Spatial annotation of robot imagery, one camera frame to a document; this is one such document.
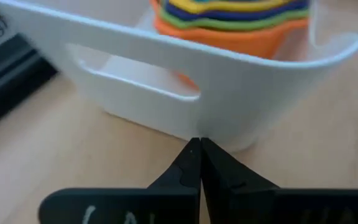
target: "white plastic basket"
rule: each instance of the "white plastic basket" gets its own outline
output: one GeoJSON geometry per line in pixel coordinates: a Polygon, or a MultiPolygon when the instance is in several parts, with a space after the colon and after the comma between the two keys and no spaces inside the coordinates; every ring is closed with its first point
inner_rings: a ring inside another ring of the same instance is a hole
{"type": "Polygon", "coordinates": [[[238,54],[157,34],[144,0],[0,0],[0,11],[108,113],[183,139],[206,136],[228,151],[249,146],[358,49],[358,34],[341,34],[322,46],[311,41],[292,61],[238,54]],[[95,69],[77,57],[84,50],[85,57],[115,56],[95,69]]]}

